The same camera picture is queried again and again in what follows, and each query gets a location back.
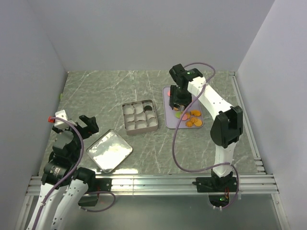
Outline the black round cookie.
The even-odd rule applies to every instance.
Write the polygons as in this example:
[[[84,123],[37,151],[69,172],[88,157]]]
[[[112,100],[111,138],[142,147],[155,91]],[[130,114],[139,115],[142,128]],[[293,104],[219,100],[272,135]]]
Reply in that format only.
[[[153,110],[153,108],[150,105],[146,105],[144,107],[144,111],[152,111],[152,110]]]

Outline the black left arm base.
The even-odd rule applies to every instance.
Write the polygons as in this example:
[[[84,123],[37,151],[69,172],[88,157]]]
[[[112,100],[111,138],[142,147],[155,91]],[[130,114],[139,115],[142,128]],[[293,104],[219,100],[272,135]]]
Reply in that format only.
[[[78,205],[81,207],[94,207],[98,203],[99,194],[90,195],[90,192],[97,191],[111,191],[112,179],[111,178],[98,178],[93,185],[90,185],[89,189],[79,200]]]

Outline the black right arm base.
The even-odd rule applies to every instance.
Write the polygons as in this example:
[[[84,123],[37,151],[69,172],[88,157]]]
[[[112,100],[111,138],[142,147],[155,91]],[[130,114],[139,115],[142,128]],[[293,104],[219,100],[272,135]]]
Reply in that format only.
[[[197,177],[192,182],[196,186],[198,193],[221,193],[220,195],[209,195],[209,201],[213,207],[224,209],[231,203],[230,193],[235,192],[235,198],[238,195],[238,181],[233,174],[225,177],[212,175],[211,177]]]

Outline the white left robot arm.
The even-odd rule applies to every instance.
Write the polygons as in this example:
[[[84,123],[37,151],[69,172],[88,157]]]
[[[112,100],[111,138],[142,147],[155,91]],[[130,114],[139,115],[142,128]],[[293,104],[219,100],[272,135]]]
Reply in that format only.
[[[84,154],[84,139],[98,133],[99,127],[95,117],[81,115],[79,119],[85,123],[84,127],[69,121],[64,110],[48,119],[57,136],[44,167],[29,230],[48,230],[52,226],[59,229],[72,204],[96,188],[94,171],[78,165]]]

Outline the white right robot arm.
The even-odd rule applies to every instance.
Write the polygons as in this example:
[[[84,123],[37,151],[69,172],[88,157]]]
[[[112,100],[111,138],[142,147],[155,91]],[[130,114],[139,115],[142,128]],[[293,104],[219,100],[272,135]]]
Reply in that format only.
[[[226,177],[235,169],[232,161],[236,143],[243,133],[243,110],[222,98],[209,85],[211,78],[205,78],[197,68],[186,69],[177,64],[169,74],[175,82],[170,87],[170,107],[187,112],[195,102],[200,102],[213,119],[210,136],[215,144],[215,161],[209,169],[216,176],[211,179],[211,185],[215,191],[223,191],[228,186]]]

